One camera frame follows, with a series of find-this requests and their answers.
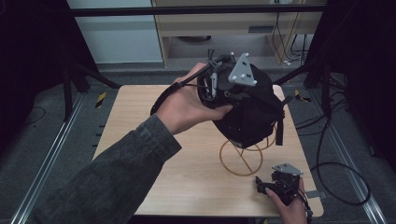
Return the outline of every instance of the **hand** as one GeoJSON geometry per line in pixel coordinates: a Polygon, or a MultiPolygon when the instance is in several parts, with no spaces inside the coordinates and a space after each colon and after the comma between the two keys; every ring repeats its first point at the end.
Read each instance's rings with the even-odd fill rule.
{"type": "MultiPolygon", "coordinates": [[[[300,178],[299,188],[302,192],[305,192],[304,182],[302,178],[300,178]]],[[[265,191],[267,192],[268,197],[271,199],[271,201],[274,203],[275,207],[277,208],[277,211],[279,212],[280,217],[282,218],[282,222],[284,224],[307,223],[304,202],[299,197],[296,197],[293,201],[291,201],[289,206],[286,206],[285,204],[282,203],[282,201],[280,201],[279,197],[272,190],[265,189],[265,191]]]]}
{"type": "MultiPolygon", "coordinates": [[[[190,77],[204,66],[204,63],[196,64],[186,76],[177,78],[175,82],[190,77]]],[[[190,84],[196,83],[196,79],[190,82],[190,84]]],[[[231,105],[208,108],[201,103],[196,87],[185,86],[169,95],[156,114],[171,134],[177,134],[187,131],[198,123],[222,119],[232,108],[231,105]]]]}

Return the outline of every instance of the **small robotic device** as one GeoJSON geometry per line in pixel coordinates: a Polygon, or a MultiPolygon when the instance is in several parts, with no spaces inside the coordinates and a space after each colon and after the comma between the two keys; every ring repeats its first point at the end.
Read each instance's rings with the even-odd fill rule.
{"type": "Polygon", "coordinates": [[[267,194],[265,189],[268,188],[280,198],[283,204],[289,205],[294,195],[300,193],[299,181],[303,172],[288,163],[273,166],[273,169],[274,172],[271,174],[273,183],[262,182],[256,176],[257,191],[267,194]]]}

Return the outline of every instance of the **table top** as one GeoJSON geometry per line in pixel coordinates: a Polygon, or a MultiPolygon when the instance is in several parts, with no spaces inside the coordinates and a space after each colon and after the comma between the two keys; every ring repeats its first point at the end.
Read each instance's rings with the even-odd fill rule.
{"type": "MultiPolygon", "coordinates": [[[[120,140],[149,117],[158,96],[168,86],[122,86],[110,112],[94,157],[120,140]]],[[[284,95],[274,86],[279,99],[284,95]]],[[[227,139],[212,121],[200,123],[175,136],[182,149],[167,161],[137,215],[159,216],[216,216],[216,217],[278,217],[268,197],[257,192],[254,181],[258,176],[271,182],[272,166],[285,162],[304,172],[306,191],[316,190],[306,158],[285,105],[283,146],[272,145],[262,152],[263,163],[257,173],[239,176],[222,165],[219,155],[227,139]]],[[[264,147],[266,140],[258,144],[264,147]]],[[[231,170],[245,174],[248,168],[230,143],[221,152],[224,163],[231,170]]],[[[244,158],[252,169],[260,165],[260,153],[244,151],[244,158]]],[[[308,199],[314,217],[323,214],[319,198],[308,199]]]]}

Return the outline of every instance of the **white cabinet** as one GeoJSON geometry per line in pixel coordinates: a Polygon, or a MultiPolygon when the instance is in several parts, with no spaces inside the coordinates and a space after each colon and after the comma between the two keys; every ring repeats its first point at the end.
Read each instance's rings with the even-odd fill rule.
{"type": "MultiPolygon", "coordinates": [[[[151,7],[150,0],[67,0],[71,8],[151,7]]],[[[163,63],[153,16],[76,18],[95,62],[163,63]]]]}

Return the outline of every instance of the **tripod leg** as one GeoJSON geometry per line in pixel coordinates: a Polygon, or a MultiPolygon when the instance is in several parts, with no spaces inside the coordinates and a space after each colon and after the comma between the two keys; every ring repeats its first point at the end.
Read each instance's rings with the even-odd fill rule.
{"type": "Polygon", "coordinates": [[[70,76],[67,72],[67,66],[64,67],[64,121],[67,121],[72,114],[73,100],[70,76]]]}
{"type": "Polygon", "coordinates": [[[291,80],[292,78],[297,77],[301,73],[309,71],[315,65],[316,62],[317,62],[316,59],[312,59],[311,61],[303,64],[302,66],[296,68],[287,75],[283,76],[282,78],[274,81],[273,84],[278,86],[284,84],[285,82],[291,80]]]}
{"type": "Polygon", "coordinates": [[[325,62],[323,69],[323,79],[322,79],[322,109],[327,118],[332,118],[332,109],[330,107],[330,63],[325,62]]]}
{"type": "Polygon", "coordinates": [[[88,76],[93,77],[93,78],[95,78],[96,80],[98,80],[98,81],[100,81],[100,82],[106,84],[106,85],[109,86],[110,88],[119,89],[119,88],[121,87],[121,85],[119,85],[119,84],[117,84],[117,83],[115,83],[115,82],[112,82],[112,81],[108,80],[108,79],[105,78],[105,77],[102,77],[100,74],[97,74],[97,73],[93,72],[92,70],[90,70],[90,69],[88,69],[88,68],[82,66],[82,65],[79,64],[79,63],[75,63],[75,67],[76,67],[77,69],[79,69],[80,71],[84,72],[85,74],[87,74],[88,76]]]}

